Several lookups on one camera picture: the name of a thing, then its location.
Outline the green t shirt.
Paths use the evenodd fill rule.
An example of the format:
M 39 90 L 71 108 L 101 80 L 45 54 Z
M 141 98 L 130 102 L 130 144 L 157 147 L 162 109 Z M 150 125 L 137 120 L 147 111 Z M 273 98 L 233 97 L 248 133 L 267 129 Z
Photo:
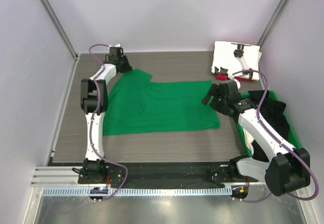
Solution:
M 212 82 L 152 82 L 151 74 L 127 72 L 111 88 L 103 135 L 218 129 L 215 111 L 201 103 Z

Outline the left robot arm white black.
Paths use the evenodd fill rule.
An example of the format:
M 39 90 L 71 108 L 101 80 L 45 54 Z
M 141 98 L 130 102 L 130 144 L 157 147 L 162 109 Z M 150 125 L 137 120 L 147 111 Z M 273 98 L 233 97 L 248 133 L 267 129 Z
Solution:
M 108 46 L 104 61 L 95 57 L 100 69 L 80 83 L 80 106 L 87 121 L 87 150 L 79 183 L 102 183 L 108 178 L 103 150 L 103 121 L 108 109 L 107 84 L 118 74 L 132 70 L 124 49 L 120 44 Z

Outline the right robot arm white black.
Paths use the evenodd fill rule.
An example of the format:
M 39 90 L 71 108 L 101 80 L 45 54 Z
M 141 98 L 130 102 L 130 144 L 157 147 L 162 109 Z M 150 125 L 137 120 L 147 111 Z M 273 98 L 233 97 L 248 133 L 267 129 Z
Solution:
M 310 155 L 286 141 L 261 115 L 258 106 L 243 97 L 237 83 L 228 80 L 212 84 L 202 103 L 232 118 L 252 135 L 268 162 L 239 156 L 229 161 L 228 175 L 233 181 L 245 176 L 263 182 L 275 196 L 281 196 L 310 185 Z

